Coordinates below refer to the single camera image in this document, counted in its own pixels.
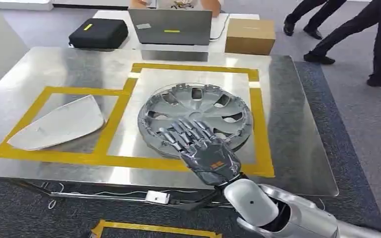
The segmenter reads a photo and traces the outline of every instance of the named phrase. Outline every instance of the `yellow tape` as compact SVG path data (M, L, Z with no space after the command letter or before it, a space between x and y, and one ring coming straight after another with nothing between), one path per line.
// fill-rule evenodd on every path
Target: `yellow tape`
M141 70L143 68L153 68L153 69L171 69L171 70L183 70L183 71L205 71L205 72L207 71L207 72L246 73L246 74L252 73L253 71L257 71L257 69L249 69L249 68L231 68L231 67L219 67L219 66L160 64L160 63L134 63L132 67L140 68Z
M243 164L242 171L248 174L274 177L275 172L273 170L260 88L250 88L250 103L254 118L253 131L255 137L256 166Z
M88 26L86 26L86 27L84 28L84 31L87 31L87 30L90 29L92 26L93 26L93 24L88 24Z
M164 30L164 32L167 32L167 33L180 33L179 30Z
M131 71L140 73L143 68L246 73L248 74L249 81L259 81L259 72L249 68L134 63ZM24 114L21 120L16 124L16 126L0 144L0 157L54 163L119 166L178 172L189 171L188 168L185 167L180 160L107 155L107 150L109 149L117 127L120 124L122 115L126 109L127 103L133 92L137 80L137 78L128 78L122 90L75 87L45 87L43 92L37 97L30 109ZM25 151L13 148L7 144L7 141L12 136L14 136L19 130L31 123L31 121L34 119L34 117L37 115L37 113L40 111L52 93L118 96L118 100L113 108L113 111L107 121L107 124L103 128L100 138L97 141L95 150L92 153L86 154L45 150ZM250 88L250 100L255 121L254 141L256 144L256 163L243 164L242 170L248 175L274 177L271 152L269 149L268 135L266 130L266 122L263 113L262 94L259 88Z
M181 235L198 236L198 237L209 237L209 238L222 237L221 234L216 234L215 232L174 228L174 227L122 223L122 222L107 222L105 220L100 220L98 225L94 229L92 229L91 232L96 235L96 238L101 238L104 227L129 229L129 230L141 230L141 231L150 231L150 232L163 232L163 233L181 234Z

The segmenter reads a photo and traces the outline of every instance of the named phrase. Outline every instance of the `cable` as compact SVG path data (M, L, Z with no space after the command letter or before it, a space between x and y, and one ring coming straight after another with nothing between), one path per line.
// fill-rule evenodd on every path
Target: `cable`
M218 40L222 36L222 34L224 33L224 30L225 30L225 26L227 25L227 21L229 19L229 16L230 16L230 13L227 15L227 18L224 21L224 26L222 27L222 30L221 30L221 33L219 34L219 36L216 38L210 38L209 39L210 41Z
M62 184L62 183L59 183L59 185L62 187L60 189L60 192L63 192L63 190L65 189L65 186ZM54 206L56 206L56 200L52 199L49 204L47 205L47 208L49 210L52 210L54 208Z
M63 190L65 189L65 186L62 183L59 183L59 185L61 186L61 189L60 189L59 192L63 192ZM163 191L160 191L160 192L195 193L197 191L183 191L183 190L168 189L168 190L163 190ZM110 195L117 195L117 196L126 196L126 195L135 194L135 193L144 193L144 194L146 194L148 192L147 191L133 191L133 192L127 192L127 193L115 193L115 192L102 191L102 192L93 193L93 195L110 194ZM52 210L56 206L56 203L57 203L57 201L55 199L52 199L49 202L49 204L47 205L47 208L49 210Z
M326 206L325 206L325 203L319 198L319 200L320 200L320 202L322 203L322 205L323 205L323 211L325 211L326 210Z

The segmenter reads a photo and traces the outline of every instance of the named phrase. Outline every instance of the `black bag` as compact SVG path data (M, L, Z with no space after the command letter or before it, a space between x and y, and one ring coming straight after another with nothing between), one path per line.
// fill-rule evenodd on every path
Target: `black bag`
M69 36L75 48L117 49L128 35L123 20L90 18Z

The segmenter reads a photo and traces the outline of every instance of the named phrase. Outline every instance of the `laptop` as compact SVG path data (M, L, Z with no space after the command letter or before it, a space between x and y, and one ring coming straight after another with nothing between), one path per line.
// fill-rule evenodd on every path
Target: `laptop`
M212 12L180 9L129 9L142 44L208 45Z

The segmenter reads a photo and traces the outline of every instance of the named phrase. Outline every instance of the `white desk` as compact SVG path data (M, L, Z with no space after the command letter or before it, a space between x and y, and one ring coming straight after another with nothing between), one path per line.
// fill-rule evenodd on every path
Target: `white desk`
M119 47L119 49L125 50L157 50L157 51L197 51L197 52L224 52L225 40L228 29L228 22L225 22L227 13L221 13L218 17L212 18L211 38L216 38L220 35L222 28L225 25L222 36L215 41L210 42L208 46L179 46L179 45L150 45L139 43L138 36L136 35L135 28L128 11L113 11L113 10L101 10L98 11L93 18L105 18L105 19L121 19L127 24L129 30L129 36ZM231 14L229 18L240 19L259 19L257 14Z

